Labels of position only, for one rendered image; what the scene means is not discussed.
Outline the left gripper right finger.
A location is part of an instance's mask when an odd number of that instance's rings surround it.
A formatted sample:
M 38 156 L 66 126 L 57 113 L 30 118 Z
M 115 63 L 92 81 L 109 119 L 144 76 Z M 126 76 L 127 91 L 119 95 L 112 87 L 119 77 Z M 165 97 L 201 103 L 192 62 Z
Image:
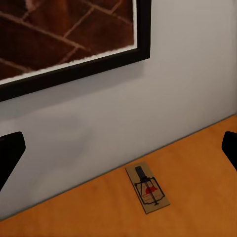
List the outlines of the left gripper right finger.
M 237 170 L 237 133 L 230 131 L 225 132 L 222 142 L 222 150 Z

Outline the mousetrap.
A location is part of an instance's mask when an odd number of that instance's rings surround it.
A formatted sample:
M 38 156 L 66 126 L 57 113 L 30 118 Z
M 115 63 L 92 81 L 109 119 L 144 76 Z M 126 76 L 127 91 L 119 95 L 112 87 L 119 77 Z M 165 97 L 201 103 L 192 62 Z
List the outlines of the mousetrap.
M 126 171 L 147 215 L 170 205 L 146 160 L 126 167 Z

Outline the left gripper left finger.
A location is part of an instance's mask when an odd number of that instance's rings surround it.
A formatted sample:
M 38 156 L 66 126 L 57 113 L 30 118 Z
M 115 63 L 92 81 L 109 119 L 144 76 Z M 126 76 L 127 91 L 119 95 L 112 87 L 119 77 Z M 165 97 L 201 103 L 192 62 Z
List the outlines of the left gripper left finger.
M 26 149 L 21 131 L 0 137 L 0 191 Z

